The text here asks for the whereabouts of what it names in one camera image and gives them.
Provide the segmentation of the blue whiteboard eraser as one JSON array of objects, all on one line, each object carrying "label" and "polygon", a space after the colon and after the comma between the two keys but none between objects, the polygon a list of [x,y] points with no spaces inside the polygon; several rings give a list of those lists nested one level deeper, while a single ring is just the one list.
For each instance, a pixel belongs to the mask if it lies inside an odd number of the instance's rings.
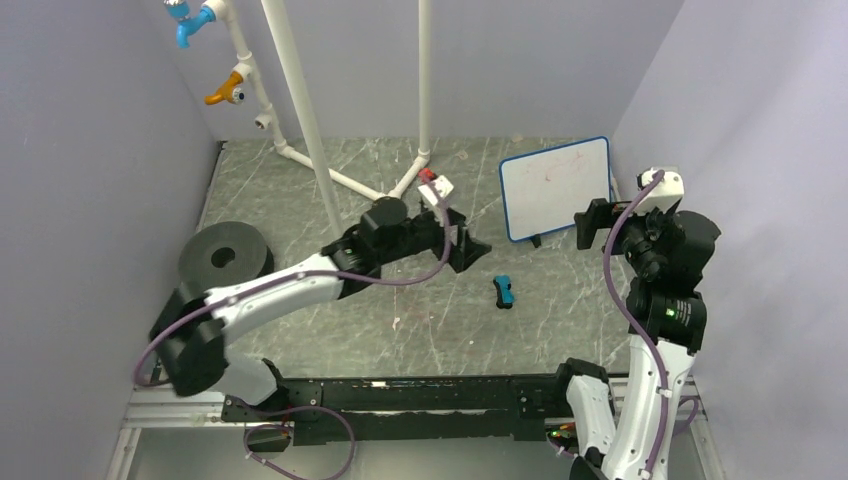
[{"label": "blue whiteboard eraser", "polygon": [[496,275],[493,278],[496,290],[496,307],[498,309],[511,309],[514,306],[514,295],[512,293],[512,282],[507,275]]}]

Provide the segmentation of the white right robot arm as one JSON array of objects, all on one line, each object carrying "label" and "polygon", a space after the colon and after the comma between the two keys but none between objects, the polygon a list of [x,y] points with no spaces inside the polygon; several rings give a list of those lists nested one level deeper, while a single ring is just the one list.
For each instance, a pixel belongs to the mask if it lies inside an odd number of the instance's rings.
[{"label": "white right robot arm", "polygon": [[701,349],[707,308],[696,287],[721,231],[706,216],[672,208],[627,216],[626,203],[594,199],[575,216],[577,247],[618,226],[612,250],[635,272],[622,303],[630,315],[624,404],[612,406],[605,370],[570,359],[551,388],[557,411],[573,415],[572,479],[665,479],[685,380]]}]

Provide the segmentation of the blue framed whiteboard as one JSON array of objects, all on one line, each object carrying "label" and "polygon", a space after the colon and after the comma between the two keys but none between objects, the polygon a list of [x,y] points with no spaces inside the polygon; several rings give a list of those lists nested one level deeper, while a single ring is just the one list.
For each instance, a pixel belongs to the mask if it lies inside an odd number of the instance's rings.
[{"label": "blue framed whiteboard", "polygon": [[613,199],[610,142],[604,136],[502,160],[498,176],[506,235],[518,243],[575,225],[593,199]]}]

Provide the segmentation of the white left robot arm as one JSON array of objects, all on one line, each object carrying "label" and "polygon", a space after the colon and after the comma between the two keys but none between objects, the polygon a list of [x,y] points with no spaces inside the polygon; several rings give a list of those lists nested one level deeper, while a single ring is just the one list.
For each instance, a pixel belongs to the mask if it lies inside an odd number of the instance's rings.
[{"label": "white left robot arm", "polygon": [[383,197],[334,242],[297,265],[241,284],[209,289],[188,300],[175,292],[151,331],[147,350],[161,360],[178,397],[207,391],[235,396],[264,420],[279,417],[287,392],[269,360],[228,353],[229,345],[266,323],[303,308],[384,285],[383,266],[430,251],[440,271],[469,269],[489,254],[473,238],[463,214],[423,206],[411,217],[406,204]]}]

